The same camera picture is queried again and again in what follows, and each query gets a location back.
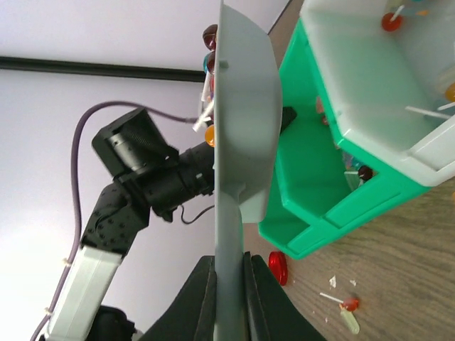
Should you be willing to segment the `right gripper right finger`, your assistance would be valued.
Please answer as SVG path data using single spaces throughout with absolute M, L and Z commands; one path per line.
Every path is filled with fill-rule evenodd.
M 325 339 L 295 308 L 261 256 L 246 252 L 243 274 L 250 340 Z

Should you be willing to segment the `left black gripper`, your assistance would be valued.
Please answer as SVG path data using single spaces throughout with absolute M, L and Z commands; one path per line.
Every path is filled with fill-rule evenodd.
M 282 134 L 297 117 L 293 107 L 282 108 Z M 190 199 L 212 195 L 214 191 L 214 148 L 206 142 L 187 149 L 179 156 L 179 175 Z

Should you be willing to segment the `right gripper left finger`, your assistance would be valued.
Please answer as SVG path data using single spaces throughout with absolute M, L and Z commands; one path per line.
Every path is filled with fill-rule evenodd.
M 141 336 L 151 341 L 212 340 L 217 275 L 213 256 L 202 256 L 166 312 Z

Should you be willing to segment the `light blue slotted scoop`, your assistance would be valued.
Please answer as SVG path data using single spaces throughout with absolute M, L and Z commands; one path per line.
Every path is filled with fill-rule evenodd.
M 282 89 L 269 36 L 227 4 L 215 52 L 215 340 L 249 336 L 243 226 L 264 219 L 280 127 Z

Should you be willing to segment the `red round lid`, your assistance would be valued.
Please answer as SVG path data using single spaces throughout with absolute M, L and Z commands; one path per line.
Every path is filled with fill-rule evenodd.
M 286 255 L 281 251 L 272 251 L 268 257 L 268 267 L 280 286 L 288 281 L 288 266 Z

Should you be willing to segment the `green candy bin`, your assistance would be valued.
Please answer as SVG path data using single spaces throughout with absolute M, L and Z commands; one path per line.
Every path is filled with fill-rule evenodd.
M 281 133 L 267 214 L 259 233 L 293 259 L 344 237 L 427 188 L 324 125 L 328 99 L 301 21 L 279 68 L 283 103 L 296 118 Z

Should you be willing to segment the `white candy bin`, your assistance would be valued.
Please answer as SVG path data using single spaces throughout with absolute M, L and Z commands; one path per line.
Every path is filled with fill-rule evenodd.
M 420 185 L 454 176 L 454 2 L 305 1 L 341 135 Z

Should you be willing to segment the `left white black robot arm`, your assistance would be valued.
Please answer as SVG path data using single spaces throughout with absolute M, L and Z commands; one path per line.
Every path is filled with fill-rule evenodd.
M 71 185 L 75 238 L 50 304 L 33 334 L 37 340 L 86 340 L 113 276 L 151 215 L 167 222 L 174 211 L 198 195 L 215 196 L 215 330 L 240 339 L 246 332 L 243 293 L 242 222 L 261 220 L 268 203 L 278 136 L 296 118 L 289 107 L 262 109 L 259 121 L 264 159 L 238 152 L 239 138 L 214 146 L 199 144 L 184 153 L 167 144 L 152 120 L 156 110 L 128 103 L 130 112 L 102 128 L 92 146 L 113 181 L 101 192 L 87 223 L 82 222 L 78 153 L 87 120 L 103 102 L 80 118 L 71 149 Z

